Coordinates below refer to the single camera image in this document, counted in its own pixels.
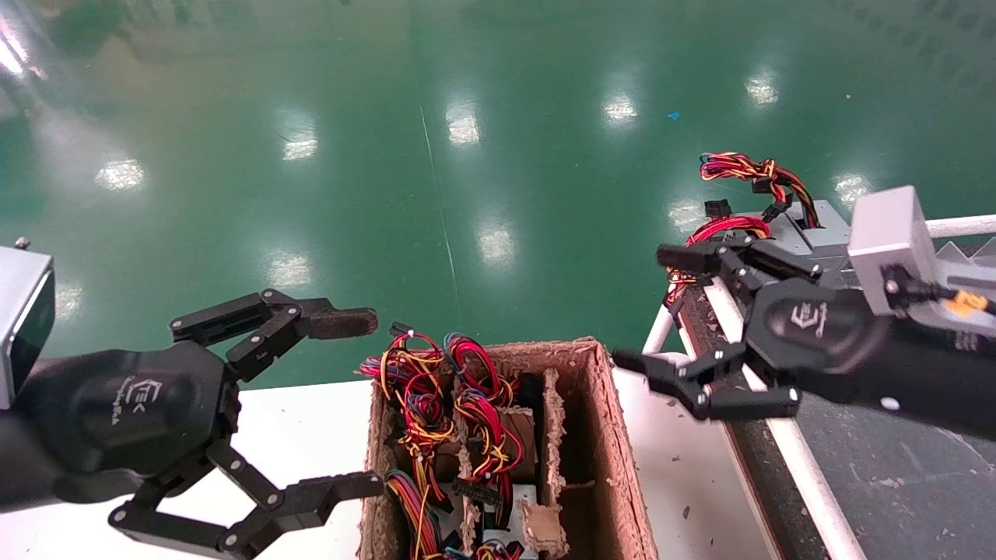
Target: green epoxy floor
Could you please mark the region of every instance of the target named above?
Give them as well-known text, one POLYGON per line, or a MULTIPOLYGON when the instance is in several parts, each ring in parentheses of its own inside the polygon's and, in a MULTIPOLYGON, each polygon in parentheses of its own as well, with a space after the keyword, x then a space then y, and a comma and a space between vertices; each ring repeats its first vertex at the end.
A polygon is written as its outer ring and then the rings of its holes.
MULTIPOLYGON (((483 343, 639 347, 703 151, 844 213, 996 211, 985 0, 0 0, 0 239, 55 255, 50 356, 274 286, 483 343), (669 114, 679 112, 677 120, 669 114)), ((352 379, 306 342, 258 387, 352 379)))

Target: robotic arm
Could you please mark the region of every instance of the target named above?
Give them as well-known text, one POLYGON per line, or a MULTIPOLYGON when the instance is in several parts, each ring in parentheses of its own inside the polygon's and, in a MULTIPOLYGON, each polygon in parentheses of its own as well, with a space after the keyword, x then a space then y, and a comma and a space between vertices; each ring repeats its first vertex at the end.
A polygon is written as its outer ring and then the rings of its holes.
POLYGON ((9 408, 0 410, 0 513, 134 494, 109 520, 132 539, 249 560, 283 533, 325 524, 338 502, 382 493, 371 472, 277 488, 230 445, 239 382, 305 338, 372 333, 374 310, 338 310, 326 299, 266 290, 174 319, 175 344, 165 350, 107 350, 36 364, 52 326, 51 258, 0 249, 0 261, 5 293, 20 287, 24 296, 7 311, 16 319, 0 325, 10 325, 0 361, 9 390, 9 408), (207 350, 247 333, 224 360, 207 350), (244 520, 223 527, 155 510, 214 468, 256 503, 244 520))
POLYGON ((661 246, 661 265, 723 279, 742 342, 684 367, 613 357, 699 420, 791 417, 806 392, 996 439, 993 269, 935 259, 912 187, 859 200, 849 256, 863 290, 821 286, 818 265, 750 236, 661 246), (743 365, 767 392, 706 390, 743 365))

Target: cardboard box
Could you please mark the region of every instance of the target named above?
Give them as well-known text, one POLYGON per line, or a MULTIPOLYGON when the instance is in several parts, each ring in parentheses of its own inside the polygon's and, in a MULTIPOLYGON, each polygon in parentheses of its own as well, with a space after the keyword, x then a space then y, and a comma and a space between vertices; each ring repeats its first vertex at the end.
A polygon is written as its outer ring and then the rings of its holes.
MULTIPOLYGON (((524 343, 487 348, 499 373, 542 376, 542 437, 538 504, 520 502, 526 545, 557 560, 656 560, 657 551, 636 479, 612 365, 605 348, 591 338, 573 342, 524 343)), ((380 474, 397 467, 385 440, 391 411, 373 391, 367 469, 380 474)), ((467 427, 455 436, 462 474, 471 468, 467 427)), ((464 549, 475 534, 480 512, 463 500, 464 549)), ((387 495, 364 500, 361 560, 403 560, 407 530, 400 509, 387 495)))

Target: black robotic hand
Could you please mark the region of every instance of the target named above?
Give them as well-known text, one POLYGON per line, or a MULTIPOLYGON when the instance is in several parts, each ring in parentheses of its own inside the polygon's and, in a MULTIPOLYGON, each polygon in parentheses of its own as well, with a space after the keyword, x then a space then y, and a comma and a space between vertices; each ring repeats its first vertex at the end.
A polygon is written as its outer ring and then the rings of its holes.
POLYGON ((379 495, 370 472, 276 488, 231 448, 238 382, 305 338, 365 336, 370 308, 250 294, 170 323, 162 351, 108 350, 39 362, 0 411, 0 512, 134 493, 110 523, 134 540, 216 558, 254 558, 281 534, 325 524, 343 500, 379 495), (205 347, 250 333, 222 360, 205 347), (155 511, 213 468, 256 502, 231 528, 155 511))
POLYGON ((820 286, 818 265, 751 237, 661 245, 657 260, 721 278, 743 311, 741 342, 682 367, 613 352, 617 365, 646 375, 651 391, 676 397, 696 419, 792 417, 805 392, 996 439, 988 339, 875 315, 862 291, 820 286), (706 389, 743 365, 768 391, 706 389))

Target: screw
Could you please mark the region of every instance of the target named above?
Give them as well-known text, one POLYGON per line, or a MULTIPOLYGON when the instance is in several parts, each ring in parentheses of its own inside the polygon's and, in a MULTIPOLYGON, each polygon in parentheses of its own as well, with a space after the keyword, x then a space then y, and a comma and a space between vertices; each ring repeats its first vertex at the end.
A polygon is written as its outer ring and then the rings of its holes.
POLYGON ((882 397, 879 402, 881 403, 881 407, 887 411, 899 410, 899 401, 893 399, 892 397, 882 397))

